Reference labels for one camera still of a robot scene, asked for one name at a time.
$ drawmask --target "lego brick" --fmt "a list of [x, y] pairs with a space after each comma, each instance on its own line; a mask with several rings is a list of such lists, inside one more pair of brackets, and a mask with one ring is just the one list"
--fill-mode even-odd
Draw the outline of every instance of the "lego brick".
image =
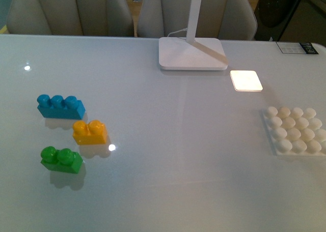
[[78, 173], [83, 163], [80, 154], [68, 148], [59, 151], [54, 147], [46, 147], [41, 157], [43, 166], [51, 171]]
[[307, 108], [269, 107], [263, 111], [263, 119], [278, 156], [326, 157], [326, 130], [316, 111]]
[[62, 96], [40, 95], [37, 109], [45, 118], [51, 119], [83, 119], [85, 108], [82, 101], [75, 96], [68, 96], [65, 100]]
[[88, 124], [84, 121], [77, 121], [73, 124], [72, 128], [72, 137], [78, 145], [106, 143], [107, 130], [105, 124], [99, 120], [93, 120]]

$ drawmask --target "white desk lamp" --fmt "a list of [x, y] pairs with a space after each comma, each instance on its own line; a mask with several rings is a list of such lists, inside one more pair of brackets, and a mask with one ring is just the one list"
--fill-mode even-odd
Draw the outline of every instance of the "white desk lamp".
[[215, 38], [195, 38], [201, 0], [192, 0], [186, 39], [159, 39], [159, 64], [166, 70], [225, 70], [228, 60]]

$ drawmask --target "glossy table surface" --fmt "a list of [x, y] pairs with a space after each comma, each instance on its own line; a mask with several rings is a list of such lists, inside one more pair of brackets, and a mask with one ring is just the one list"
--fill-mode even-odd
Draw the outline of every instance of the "glossy table surface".
[[[227, 70], [170, 72], [157, 39], [0, 45], [0, 231], [325, 231], [326, 158], [273, 155], [260, 114], [312, 107], [326, 123], [324, 47], [222, 41]], [[235, 91], [230, 70], [256, 71], [263, 90]], [[82, 100], [116, 150], [79, 147], [73, 121], [42, 117], [41, 94]], [[80, 152], [79, 174], [43, 167], [46, 146]]]

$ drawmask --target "chair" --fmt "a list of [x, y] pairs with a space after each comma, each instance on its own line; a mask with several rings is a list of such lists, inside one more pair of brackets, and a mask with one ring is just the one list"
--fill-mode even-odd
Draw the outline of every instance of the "chair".
[[12, 0], [11, 34], [134, 36], [126, 0]]
[[[160, 38], [186, 28], [190, 3], [191, 0], [143, 0], [138, 36]], [[252, 40], [256, 30], [256, 17], [248, 0], [202, 0], [196, 37]]]

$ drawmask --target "lamp base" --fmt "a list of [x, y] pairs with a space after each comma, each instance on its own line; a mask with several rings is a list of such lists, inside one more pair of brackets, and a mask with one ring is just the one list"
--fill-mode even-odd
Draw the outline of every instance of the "lamp base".
[[215, 38], [162, 37], [158, 42], [159, 64], [165, 70], [220, 71], [228, 67], [222, 44]]

